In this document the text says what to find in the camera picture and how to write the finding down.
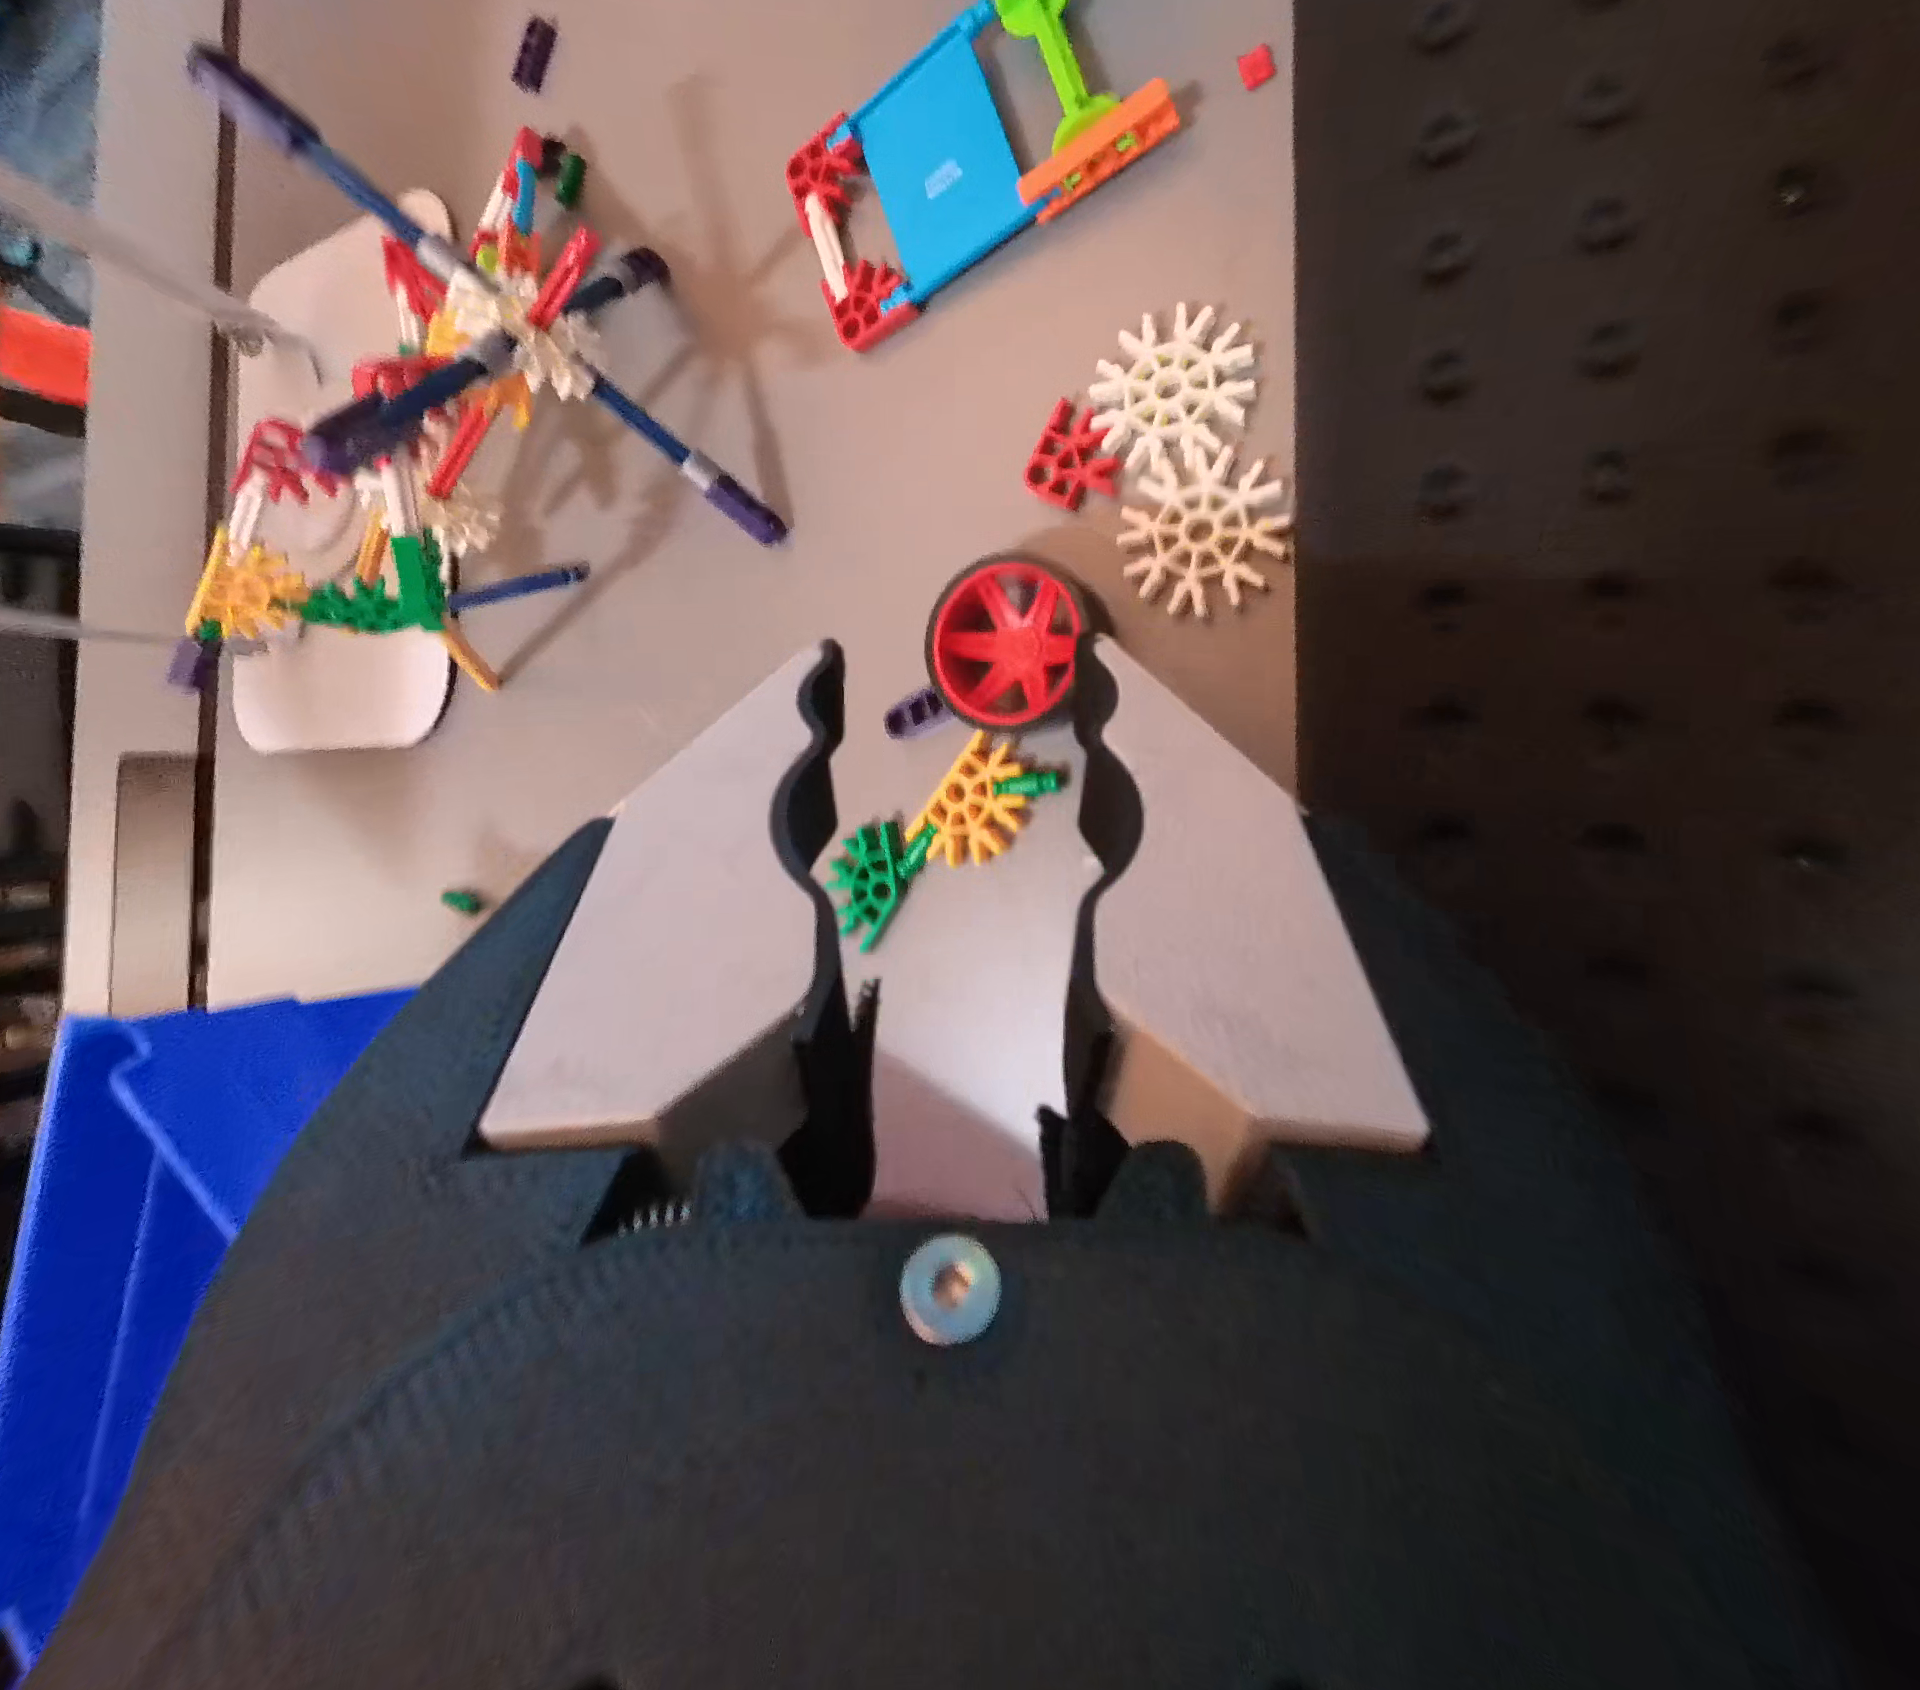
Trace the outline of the black perforated board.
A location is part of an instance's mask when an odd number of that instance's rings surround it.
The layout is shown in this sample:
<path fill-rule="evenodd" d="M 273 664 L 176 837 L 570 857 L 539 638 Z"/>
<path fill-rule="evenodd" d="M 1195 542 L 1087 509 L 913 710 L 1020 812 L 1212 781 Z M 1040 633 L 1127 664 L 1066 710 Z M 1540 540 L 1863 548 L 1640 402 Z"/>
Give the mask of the black perforated board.
<path fill-rule="evenodd" d="M 1915 1685 L 1915 0 L 1295 0 L 1302 768 L 1582 1069 Z"/>

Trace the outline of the white snowflake toy connector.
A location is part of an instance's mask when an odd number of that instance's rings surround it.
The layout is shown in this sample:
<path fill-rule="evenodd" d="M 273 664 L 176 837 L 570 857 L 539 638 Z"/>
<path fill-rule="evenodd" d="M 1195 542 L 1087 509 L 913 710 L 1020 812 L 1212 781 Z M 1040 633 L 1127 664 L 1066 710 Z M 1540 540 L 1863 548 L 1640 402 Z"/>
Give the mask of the white snowflake toy connector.
<path fill-rule="evenodd" d="M 1290 562 L 1294 492 L 1261 455 L 1226 445 L 1199 461 L 1162 458 L 1120 499 L 1120 578 L 1174 619 L 1212 622 L 1267 589 Z"/>
<path fill-rule="evenodd" d="M 1126 475 L 1194 470 L 1235 443 L 1257 402 L 1257 347 L 1216 306 L 1143 309 L 1098 358 L 1086 388 L 1087 429 Z"/>

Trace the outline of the orange toy piece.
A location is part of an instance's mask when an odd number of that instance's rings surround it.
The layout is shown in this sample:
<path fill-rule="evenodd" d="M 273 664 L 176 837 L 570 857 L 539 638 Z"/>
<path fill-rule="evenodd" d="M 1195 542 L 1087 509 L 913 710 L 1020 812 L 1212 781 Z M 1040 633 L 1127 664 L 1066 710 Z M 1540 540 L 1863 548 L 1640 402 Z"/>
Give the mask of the orange toy piece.
<path fill-rule="evenodd" d="M 1048 223 L 1136 165 L 1182 126 L 1171 87 L 1162 75 L 1091 117 L 1017 180 L 1020 202 L 1035 223 Z"/>

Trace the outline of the yellow green toy piece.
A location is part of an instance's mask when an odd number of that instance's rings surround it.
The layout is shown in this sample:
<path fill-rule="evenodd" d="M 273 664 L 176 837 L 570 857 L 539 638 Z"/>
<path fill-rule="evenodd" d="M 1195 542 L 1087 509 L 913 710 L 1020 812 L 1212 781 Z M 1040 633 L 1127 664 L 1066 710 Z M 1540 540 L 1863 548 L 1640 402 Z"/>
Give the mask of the yellow green toy piece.
<path fill-rule="evenodd" d="M 1033 762 L 1014 742 L 971 732 L 909 816 L 870 817 L 827 860 L 835 931 L 871 953 L 931 865 L 984 867 L 1007 853 L 1035 804 L 1060 796 L 1069 770 Z"/>

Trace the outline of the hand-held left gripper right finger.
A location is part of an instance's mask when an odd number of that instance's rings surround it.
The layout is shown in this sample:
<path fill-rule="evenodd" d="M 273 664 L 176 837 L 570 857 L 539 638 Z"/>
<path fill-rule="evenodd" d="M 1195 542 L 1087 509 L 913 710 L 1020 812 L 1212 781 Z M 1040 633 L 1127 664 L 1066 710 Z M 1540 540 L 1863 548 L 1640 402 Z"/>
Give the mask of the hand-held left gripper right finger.
<path fill-rule="evenodd" d="M 1175 1144 L 1235 1207 L 1272 1147 L 1421 1152 L 1401 1051 L 1290 790 L 1107 633 L 1069 689 L 1073 922 L 1045 1205 L 1090 1213 L 1124 1150 Z"/>

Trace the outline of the blue toy panel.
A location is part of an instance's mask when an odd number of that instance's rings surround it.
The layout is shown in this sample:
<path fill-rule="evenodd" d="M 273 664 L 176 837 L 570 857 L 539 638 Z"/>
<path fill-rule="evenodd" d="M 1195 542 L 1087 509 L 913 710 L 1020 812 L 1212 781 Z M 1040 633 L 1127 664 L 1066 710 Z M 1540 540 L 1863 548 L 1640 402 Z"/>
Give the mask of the blue toy panel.
<path fill-rule="evenodd" d="M 1040 217 L 977 52 L 995 2 L 973 0 L 845 117 L 897 252 L 899 295 L 939 289 Z"/>

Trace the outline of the red toy wheel black tyre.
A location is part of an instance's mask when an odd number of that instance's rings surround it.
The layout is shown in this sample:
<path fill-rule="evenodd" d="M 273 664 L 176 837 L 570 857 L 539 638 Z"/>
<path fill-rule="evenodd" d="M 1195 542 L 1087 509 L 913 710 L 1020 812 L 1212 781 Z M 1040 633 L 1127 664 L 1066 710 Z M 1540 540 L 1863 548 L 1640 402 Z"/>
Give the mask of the red toy wheel black tyre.
<path fill-rule="evenodd" d="M 1012 736 L 1067 717 L 1082 642 L 1106 626 L 1091 587 L 1031 550 L 979 556 L 923 622 L 929 692 L 971 732 Z"/>

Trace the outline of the lime green toy spool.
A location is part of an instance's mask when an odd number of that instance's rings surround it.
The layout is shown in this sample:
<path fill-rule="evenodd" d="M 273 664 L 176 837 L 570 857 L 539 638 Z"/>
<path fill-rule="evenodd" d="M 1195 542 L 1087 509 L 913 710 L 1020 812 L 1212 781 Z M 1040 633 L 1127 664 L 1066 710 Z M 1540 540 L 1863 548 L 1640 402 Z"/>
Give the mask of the lime green toy spool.
<path fill-rule="evenodd" d="M 1120 107 L 1109 92 L 1087 86 L 1082 62 L 1067 34 L 1066 12 L 1069 0 L 992 0 L 1002 30 L 1037 48 L 1048 83 L 1060 104 L 1060 117 L 1051 132 L 1051 151 L 1060 154 L 1090 128 Z"/>

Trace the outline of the white document stand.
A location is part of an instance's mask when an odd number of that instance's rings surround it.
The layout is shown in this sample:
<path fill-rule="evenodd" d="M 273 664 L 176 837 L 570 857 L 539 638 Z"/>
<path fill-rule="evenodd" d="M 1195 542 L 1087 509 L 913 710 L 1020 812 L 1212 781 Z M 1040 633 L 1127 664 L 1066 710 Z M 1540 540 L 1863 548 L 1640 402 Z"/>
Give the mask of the white document stand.
<path fill-rule="evenodd" d="M 354 470 L 310 463 L 301 441 L 346 400 L 418 358 L 426 314 L 397 277 L 400 243 L 355 220 L 276 268 L 252 308 L 293 341 L 237 362 L 244 429 L 221 525 L 182 633 L 85 622 L 32 622 L 3 607 L 3 631 L 67 642 L 163 646 L 169 682 L 206 686 L 228 659 L 241 740 L 263 756 L 403 750 L 437 723 L 465 651 L 437 611 L 374 622 L 459 553 L 457 527 L 426 492 L 431 461 L 395 453 Z"/>

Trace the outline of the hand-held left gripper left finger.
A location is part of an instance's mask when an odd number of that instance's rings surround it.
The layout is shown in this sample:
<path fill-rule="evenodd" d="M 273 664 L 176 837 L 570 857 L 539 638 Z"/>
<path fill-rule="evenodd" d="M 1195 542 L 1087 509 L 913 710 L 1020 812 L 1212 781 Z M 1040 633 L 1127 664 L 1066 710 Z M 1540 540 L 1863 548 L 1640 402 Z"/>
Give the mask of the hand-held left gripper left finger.
<path fill-rule="evenodd" d="M 489 1150 L 642 1147 L 690 1181 L 753 1141 L 807 1213 L 865 1209 L 871 1023 L 814 875 L 845 674 L 803 646 L 625 791 L 477 1118 Z"/>

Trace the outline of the colourful toy windmill model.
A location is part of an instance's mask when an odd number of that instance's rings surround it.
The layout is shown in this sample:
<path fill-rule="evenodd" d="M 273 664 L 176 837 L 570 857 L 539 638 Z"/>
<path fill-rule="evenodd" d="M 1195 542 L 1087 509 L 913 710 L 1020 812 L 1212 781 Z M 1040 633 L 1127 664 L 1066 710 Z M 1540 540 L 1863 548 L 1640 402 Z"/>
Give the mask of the colourful toy windmill model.
<path fill-rule="evenodd" d="M 656 254 L 632 252 L 595 269 L 602 240 L 577 225 L 539 264 L 532 231 L 537 169 L 521 155 L 511 168 L 514 198 L 495 215 L 483 259 L 379 190 L 310 117 L 225 52 L 192 45 L 186 71 L 221 116 L 312 169 L 382 227 L 385 280 L 410 338 L 393 358 L 362 368 L 347 403 L 303 427 L 268 418 L 250 431 L 168 659 L 168 686 L 203 696 L 221 659 L 241 646 L 319 628 L 351 638 L 433 639 L 457 674 L 485 694 L 498 692 L 499 676 L 468 642 L 462 610 L 514 602 L 581 573 L 537 572 L 456 589 L 448 570 L 452 525 L 428 512 L 450 505 L 499 413 L 528 410 L 541 393 L 610 410 L 756 546 L 787 540 L 790 525 L 768 502 L 597 363 L 595 314 L 662 284 L 665 268 Z M 301 504 L 360 483 L 370 483 L 371 509 L 346 576 L 318 581 L 259 540 L 271 504 Z"/>

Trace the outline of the blue storage bin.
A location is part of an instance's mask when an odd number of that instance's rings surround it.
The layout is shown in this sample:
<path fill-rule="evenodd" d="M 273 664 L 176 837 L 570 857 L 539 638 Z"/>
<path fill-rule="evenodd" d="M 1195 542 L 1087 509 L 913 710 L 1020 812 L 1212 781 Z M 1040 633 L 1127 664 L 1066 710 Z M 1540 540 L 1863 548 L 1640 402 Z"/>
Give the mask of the blue storage bin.
<path fill-rule="evenodd" d="M 71 1604 L 253 1203 L 411 994 L 60 1026 L 3 1301 L 3 1672 Z"/>

